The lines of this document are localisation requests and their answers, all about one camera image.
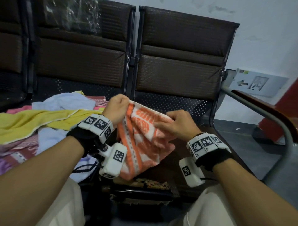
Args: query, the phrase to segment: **white pants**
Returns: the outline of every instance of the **white pants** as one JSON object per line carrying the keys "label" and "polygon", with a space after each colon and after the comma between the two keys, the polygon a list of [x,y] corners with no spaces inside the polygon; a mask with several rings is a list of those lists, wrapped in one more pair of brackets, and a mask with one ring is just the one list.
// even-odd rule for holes
{"label": "white pants", "polygon": [[80,186],[68,178],[61,192],[37,226],[83,226],[85,224]]}
{"label": "white pants", "polygon": [[171,226],[237,226],[221,185],[206,188],[182,219]]}

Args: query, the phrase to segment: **wall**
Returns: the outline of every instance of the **wall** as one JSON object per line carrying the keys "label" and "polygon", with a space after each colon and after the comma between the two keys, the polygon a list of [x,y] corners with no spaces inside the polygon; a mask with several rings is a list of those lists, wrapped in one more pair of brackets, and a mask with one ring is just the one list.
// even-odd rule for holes
{"label": "wall", "polygon": [[[226,69],[242,68],[289,77],[274,98],[275,104],[297,78],[297,0],[114,0],[135,5],[136,32],[139,5],[190,13],[240,23]],[[262,117],[230,97],[225,97],[216,119],[257,124]]]}

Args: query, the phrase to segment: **clear plastic wrap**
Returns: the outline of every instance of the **clear plastic wrap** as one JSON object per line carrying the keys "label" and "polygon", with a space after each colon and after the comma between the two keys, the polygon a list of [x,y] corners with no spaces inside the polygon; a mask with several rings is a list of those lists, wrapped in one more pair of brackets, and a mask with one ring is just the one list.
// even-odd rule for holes
{"label": "clear plastic wrap", "polygon": [[67,31],[101,34],[101,0],[44,0],[46,23]]}

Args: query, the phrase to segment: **red object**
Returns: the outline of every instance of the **red object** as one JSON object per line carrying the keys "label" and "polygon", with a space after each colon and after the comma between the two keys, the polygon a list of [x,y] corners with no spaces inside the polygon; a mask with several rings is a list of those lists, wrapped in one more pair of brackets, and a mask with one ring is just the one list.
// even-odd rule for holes
{"label": "red object", "polygon": [[[284,96],[277,102],[275,108],[290,118],[298,118],[298,79],[291,85]],[[265,135],[273,142],[283,137],[282,128],[275,122],[264,118],[258,125]]]}

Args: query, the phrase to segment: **orange and white towel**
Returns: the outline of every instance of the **orange and white towel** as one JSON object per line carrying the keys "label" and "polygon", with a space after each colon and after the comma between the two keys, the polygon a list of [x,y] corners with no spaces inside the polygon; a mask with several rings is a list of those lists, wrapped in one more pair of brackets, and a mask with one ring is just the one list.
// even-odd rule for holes
{"label": "orange and white towel", "polygon": [[175,137],[153,126],[154,122],[173,122],[170,117],[130,101],[126,116],[118,124],[118,134],[127,147],[127,156],[120,176],[131,180],[152,166],[156,166],[175,146]]}

